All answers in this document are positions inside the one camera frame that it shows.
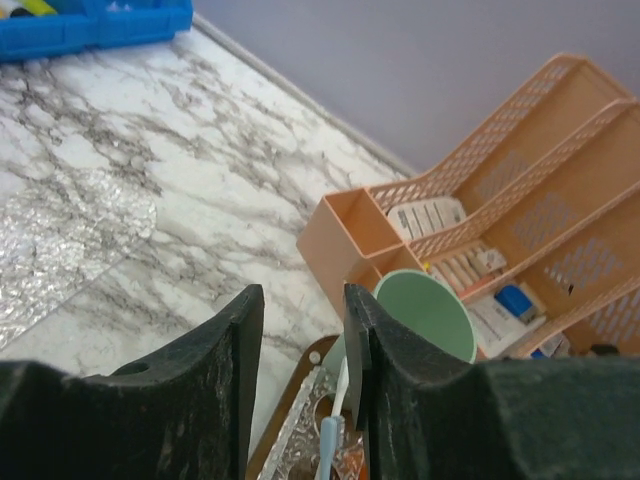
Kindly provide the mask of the green plastic cup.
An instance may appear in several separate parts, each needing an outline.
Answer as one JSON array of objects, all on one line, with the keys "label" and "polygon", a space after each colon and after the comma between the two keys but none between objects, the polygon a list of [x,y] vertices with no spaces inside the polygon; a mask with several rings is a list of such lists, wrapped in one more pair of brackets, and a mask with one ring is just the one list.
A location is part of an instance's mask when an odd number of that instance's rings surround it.
[{"label": "green plastic cup", "polygon": [[343,287],[345,312],[356,325],[372,326],[375,365],[418,377],[446,379],[474,364],[477,334],[468,309],[444,283],[419,270],[384,275],[372,291]]}]

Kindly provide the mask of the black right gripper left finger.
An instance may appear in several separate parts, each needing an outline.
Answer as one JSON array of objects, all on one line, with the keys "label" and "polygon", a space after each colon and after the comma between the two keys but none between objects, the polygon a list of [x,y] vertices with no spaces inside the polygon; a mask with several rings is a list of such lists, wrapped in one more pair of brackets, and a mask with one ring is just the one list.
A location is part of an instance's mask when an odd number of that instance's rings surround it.
[{"label": "black right gripper left finger", "polygon": [[108,376],[1,365],[5,479],[241,479],[264,322],[258,284]]}]

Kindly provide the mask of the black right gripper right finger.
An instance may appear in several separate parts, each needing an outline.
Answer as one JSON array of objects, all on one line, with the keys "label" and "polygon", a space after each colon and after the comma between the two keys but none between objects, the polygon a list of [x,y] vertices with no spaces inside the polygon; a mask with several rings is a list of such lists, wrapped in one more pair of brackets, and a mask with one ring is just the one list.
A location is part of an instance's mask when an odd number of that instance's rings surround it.
[{"label": "black right gripper right finger", "polygon": [[344,288],[351,410],[373,479],[635,479],[639,362],[469,364]]}]

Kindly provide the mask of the clear square toothbrush holder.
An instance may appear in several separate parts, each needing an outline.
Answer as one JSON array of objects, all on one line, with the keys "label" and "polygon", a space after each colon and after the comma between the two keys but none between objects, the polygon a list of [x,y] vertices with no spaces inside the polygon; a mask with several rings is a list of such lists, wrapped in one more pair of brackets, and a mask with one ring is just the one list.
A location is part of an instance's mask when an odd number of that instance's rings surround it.
[{"label": "clear square toothbrush holder", "polygon": [[314,367],[297,391],[258,479],[314,479],[321,422],[332,413],[337,380]]}]

